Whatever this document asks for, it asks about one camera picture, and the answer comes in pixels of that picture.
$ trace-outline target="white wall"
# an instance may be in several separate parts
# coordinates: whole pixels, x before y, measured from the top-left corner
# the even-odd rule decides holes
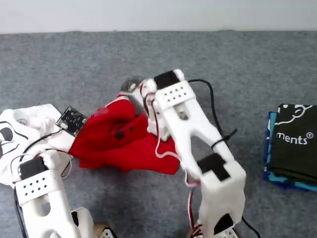
[[[0,0],[0,33],[316,30],[317,0]]]

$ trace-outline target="blue fabric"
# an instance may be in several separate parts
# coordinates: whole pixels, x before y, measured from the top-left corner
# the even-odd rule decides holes
[[[274,184],[281,186],[283,188],[299,188],[304,191],[317,191],[317,186],[308,185],[303,182],[295,182],[294,184],[289,184],[287,178],[283,176],[276,176],[273,172],[269,170],[268,164],[271,160],[271,141],[274,131],[274,124],[276,121],[277,112],[268,113],[268,125],[266,129],[266,140],[265,140],[265,153],[264,153],[264,173],[263,179],[273,182]]]

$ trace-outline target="black fabric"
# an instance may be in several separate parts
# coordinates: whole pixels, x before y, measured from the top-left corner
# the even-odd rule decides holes
[[[71,216],[73,218],[73,221],[74,221],[75,225],[79,226],[78,213],[77,212],[72,212]]]
[[[197,162],[203,174],[212,170],[220,181],[230,177],[227,170],[223,167],[225,163],[225,160],[217,153],[208,155]]]
[[[214,227],[214,235],[217,235],[220,232],[223,232],[224,230],[228,229],[233,225],[233,221],[229,214],[224,215],[217,223],[217,225]]]
[[[168,71],[154,77],[154,81],[157,84],[158,90],[180,82],[173,71]]]
[[[317,106],[279,106],[269,168],[277,176],[317,184]]]
[[[48,170],[48,168],[44,164],[43,157],[38,156],[20,165],[21,179],[24,180],[30,178],[46,170]]]

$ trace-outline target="folded fabric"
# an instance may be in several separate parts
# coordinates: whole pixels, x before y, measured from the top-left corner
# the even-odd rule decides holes
[[[317,186],[306,184],[303,182],[293,181],[284,176],[277,176],[274,172],[269,169],[269,163],[271,160],[271,141],[274,131],[274,124],[276,121],[276,112],[270,112],[268,114],[268,125],[266,130],[266,143],[265,143],[265,153],[264,153],[264,174],[263,179],[270,181],[283,188],[299,188],[304,191],[317,191]]]
[[[179,168],[178,159],[156,156],[158,138],[148,133],[147,127],[147,116],[137,116],[128,98],[118,96],[88,119],[69,153],[80,159],[82,168],[95,169],[106,165],[124,172],[138,169],[175,174]],[[166,151],[175,153],[172,138],[160,142],[158,153]]]
[[[282,104],[272,137],[269,168],[276,175],[317,184],[317,107]]]
[[[19,159],[23,151],[40,137],[57,132],[55,122],[60,112],[52,105],[45,104],[30,108],[7,109],[0,115],[0,183],[14,186],[13,177],[18,173]],[[74,137],[65,131],[40,141],[30,148],[28,154],[36,154],[44,148],[68,151]],[[67,155],[60,155],[69,160]]]

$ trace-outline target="black cable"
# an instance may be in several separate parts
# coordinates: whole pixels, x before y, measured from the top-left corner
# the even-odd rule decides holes
[[[189,82],[189,83],[190,83],[190,82],[202,82],[202,83],[207,84],[207,86],[209,87],[210,97],[211,97],[211,111],[212,111],[212,115],[213,115],[213,118],[214,118],[214,122],[215,122],[215,124],[216,124],[216,128],[218,129],[218,131],[219,131],[219,133],[220,133],[220,135],[221,135],[221,137],[222,137],[222,139],[216,141],[216,142],[211,146],[211,148],[213,149],[216,144],[218,144],[218,143],[220,143],[220,142],[222,142],[222,141],[227,142],[227,140],[229,140],[238,130],[235,129],[235,130],[234,130],[233,132],[231,132],[229,135],[226,135],[226,136],[223,135],[223,132],[222,132],[220,123],[219,123],[218,118],[217,118],[216,110],[215,110],[215,108],[214,108],[214,98],[213,98],[213,88],[212,88],[212,85],[211,85],[208,81],[206,81],[206,80],[204,80],[204,79],[191,79],[191,80],[188,80],[188,82]],[[243,216],[242,216],[242,221],[247,225],[248,228],[250,228],[250,229],[257,235],[258,238],[261,238],[260,233],[259,233],[254,227],[252,227],[252,226],[246,221],[246,219],[245,219]]]
[[[46,138],[52,136],[52,135],[55,135],[57,133],[60,133],[62,131],[62,129],[60,129],[59,131],[56,131],[56,132],[53,132],[53,133],[50,133],[50,134],[47,134],[47,135],[44,135],[42,136],[41,138],[37,139],[36,141],[32,142],[31,144],[29,144],[28,147],[26,147],[26,149],[23,151],[23,154],[25,154],[26,152],[28,152],[29,149],[31,149],[35,144],[39,143],[40,141],[42,140],[45,140]],[[24,158],[24,155],[21,156],[20,158],[20,162],[23,160]]]
[[[247,225],[247,227],[249,227],[255,234],[257,234],[258,238],[261,238],[260,233],[254,228],[252,227],[247,221],[246,219],[242,216],[242,221]]]
[[[224,136],[222,139],[216,141],[212,146],[211,149],[213,150],[214,146],[222,141],[228,141],[232,136],[234,136],[235,133],[237,133],[238,129],[234,129],[233,132],[231,132],[229,135]]]
[[[21,217],[21,213],[20,213],[20,205],[19,205],[19,201],[18,201],[18,196],[16,194],[16,188],[14,188],[13,198],[14,198],[15,213],[16,213],[16,216],[18,218],[18,222],[19,222],[20,229],[21,229],[21,232],[22,232],[22,237],[23,238],[27,238],[25,227],[24,227],[24,224],[23,224],[23,221],[22,221],[22,217]]]
[[[205,83],[209,87],[210,98],[211,98],[211,111],[212,111],[214,123],[216,124],[216,127],[217,127],[221,137],[224,137],[222,129],[221,129],[221,126],[220,126],[220,123],[219,123],[218,118],[217,118],[216,109],[214,108],[214,96],[213,96],[212,85],[208,81],[206,81],[204,79],[191,79],[191,80],[188,80],[188,82],[189,83],[191,83],[191,82],[202,82],[202,83]]]

